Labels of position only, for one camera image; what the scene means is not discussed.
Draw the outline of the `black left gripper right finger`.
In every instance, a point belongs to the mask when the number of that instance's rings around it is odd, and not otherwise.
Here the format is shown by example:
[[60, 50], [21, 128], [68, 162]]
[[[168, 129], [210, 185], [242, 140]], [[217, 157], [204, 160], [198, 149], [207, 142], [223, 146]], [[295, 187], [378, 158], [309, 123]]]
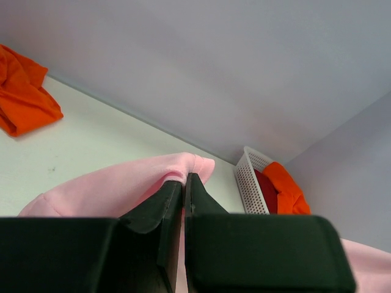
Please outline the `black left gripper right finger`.
[[331, 223], [311, 215], [231, 214], [191, 173], [185, 189], [189, 292], [354, 292]]

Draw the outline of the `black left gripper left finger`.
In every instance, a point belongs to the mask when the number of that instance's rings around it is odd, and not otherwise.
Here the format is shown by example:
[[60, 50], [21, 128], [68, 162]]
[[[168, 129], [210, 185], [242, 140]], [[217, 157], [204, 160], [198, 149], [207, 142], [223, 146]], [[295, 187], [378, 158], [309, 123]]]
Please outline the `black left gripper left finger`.
[[2, 292], [174, 292], [182, 186], [119, 218], [1, 219]]

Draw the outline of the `pink t shirt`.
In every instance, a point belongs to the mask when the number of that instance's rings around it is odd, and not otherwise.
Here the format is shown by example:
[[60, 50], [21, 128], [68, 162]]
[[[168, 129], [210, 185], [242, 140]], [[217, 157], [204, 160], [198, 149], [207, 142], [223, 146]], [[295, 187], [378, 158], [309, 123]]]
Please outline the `pink t shirt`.
[[[206, 183], [215, 161], [176, 153], [124, 162], [62, 183], [38, 195], [21, 217], [120, 217], [152, 196], [166, 181], [186, 184], [189, 173]], [[342, 239], [357, 292], [390, 292], [390, 253]]]

